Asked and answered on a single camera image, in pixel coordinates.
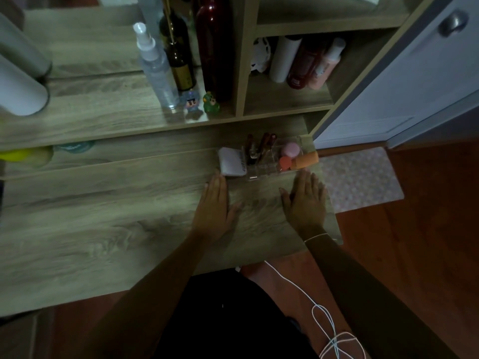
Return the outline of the person's left hand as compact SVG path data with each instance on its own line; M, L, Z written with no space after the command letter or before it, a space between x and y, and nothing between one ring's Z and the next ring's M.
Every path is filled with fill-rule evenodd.
M219 240L236 221L228 223L230 206L226 178L216 170L204 186L188 237L209 243Z

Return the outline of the person's right hand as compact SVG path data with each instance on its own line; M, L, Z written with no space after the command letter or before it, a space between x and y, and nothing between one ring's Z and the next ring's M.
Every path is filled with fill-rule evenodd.
M319 202L319 181L315 173L312 174L312 200L305 201L302 198L302 170L299 170L295 176L291 190L295 192L295 198L292 203L289 215L285 215L287 222L296 231L299 237L304 241L315 235L326 233L323 225L326 218L326 208L323 208Z

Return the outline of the person's right forearm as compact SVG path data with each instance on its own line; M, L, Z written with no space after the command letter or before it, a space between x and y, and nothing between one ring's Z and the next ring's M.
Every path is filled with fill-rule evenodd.
M372 359L459 359L403 301L331 238L307 242L344 319Z

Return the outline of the white compact case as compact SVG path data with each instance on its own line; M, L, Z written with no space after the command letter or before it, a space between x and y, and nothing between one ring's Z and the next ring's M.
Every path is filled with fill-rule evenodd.
M220 173L226 177L242 177L247 174L244 153L240 149L221 147L218 150Z

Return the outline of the person's leg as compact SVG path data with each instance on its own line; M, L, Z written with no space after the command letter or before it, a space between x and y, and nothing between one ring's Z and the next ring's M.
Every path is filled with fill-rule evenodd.
M365 359L311 254L300 252L242 266L240 272L299 323L318 355L339 334L339 340L343 340L338 344L339 351L330 349L324 359Z

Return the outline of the red cosmetic bottle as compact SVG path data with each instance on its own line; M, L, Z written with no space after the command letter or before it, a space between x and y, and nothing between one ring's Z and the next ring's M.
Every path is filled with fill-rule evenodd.
M321 41L304 40L296 53L286 82L295 90L301 90L306 86L307 79L320 59L323 46Z

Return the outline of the small blue figurine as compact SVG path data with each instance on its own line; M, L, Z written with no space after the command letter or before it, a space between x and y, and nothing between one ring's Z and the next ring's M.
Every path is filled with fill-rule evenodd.
M184 91L182 98L187 113L199 110L200 96L198 91L196 91L195 89Z

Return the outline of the pink bottle with white cap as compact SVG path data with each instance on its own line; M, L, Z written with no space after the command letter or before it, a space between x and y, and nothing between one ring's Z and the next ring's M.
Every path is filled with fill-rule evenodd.
M345 47L346 41L343 38L334 38L329 48L322 54L320 62L308 79L308 87L310 89L319 90L322 88L333 69L340 62Z

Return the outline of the white lace item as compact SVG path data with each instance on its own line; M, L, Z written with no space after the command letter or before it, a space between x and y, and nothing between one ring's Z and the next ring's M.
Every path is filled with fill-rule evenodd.
M250 72L263 73L267 70L271 59L271 46L266 37L256 38L253 42Z

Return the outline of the dark bottle with gold label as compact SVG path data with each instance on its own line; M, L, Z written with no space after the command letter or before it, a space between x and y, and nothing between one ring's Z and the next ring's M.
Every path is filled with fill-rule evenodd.
M193 57L187 25L171 7L170 0L162 0L163 15L159 18L159 33L167 59L180 92L196 85Z

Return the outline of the tall dark red bottle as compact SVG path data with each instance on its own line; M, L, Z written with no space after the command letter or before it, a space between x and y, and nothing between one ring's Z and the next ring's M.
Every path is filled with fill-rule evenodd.
M205 89L217 102L226 102L232 96L235 60L230 1L202 0L195 28Z

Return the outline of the clear spray bottle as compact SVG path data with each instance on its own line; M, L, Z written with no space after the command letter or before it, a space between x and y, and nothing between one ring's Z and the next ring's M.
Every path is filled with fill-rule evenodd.
M175 109L179 92L165 51L157 46L142 22L133 25L142 70L162 108Z

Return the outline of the wooden shelf unit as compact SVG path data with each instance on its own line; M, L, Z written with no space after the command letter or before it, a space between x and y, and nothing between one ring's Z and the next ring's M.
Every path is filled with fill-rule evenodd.
M0 11L22 21L22 31L53 62L49 103L29 117L0 111L0 150L162 132L303 114L317 137L353 92L414 27L452 0L227 0L233 31L232 96L218 114L187 116L163 109L137 61L132 25L137 5ZM339 67L319 91L292 90L267 77L249 77L257 37L345 34Z

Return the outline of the teal round object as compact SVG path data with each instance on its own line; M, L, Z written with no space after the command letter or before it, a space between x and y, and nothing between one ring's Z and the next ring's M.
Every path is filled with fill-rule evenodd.
M74 143L65 143L65 144L57 144L53 146L53 150L56 151L63 151L70 154L82 154L95 145L94 140L90 141L83 141L83 142L74 142Z

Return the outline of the round metal door knob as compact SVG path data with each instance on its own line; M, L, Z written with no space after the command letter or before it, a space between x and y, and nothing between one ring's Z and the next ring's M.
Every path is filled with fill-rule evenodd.
M438 33L443 38L460 33L468 25L469 19L467 12L456 9L438 25Z

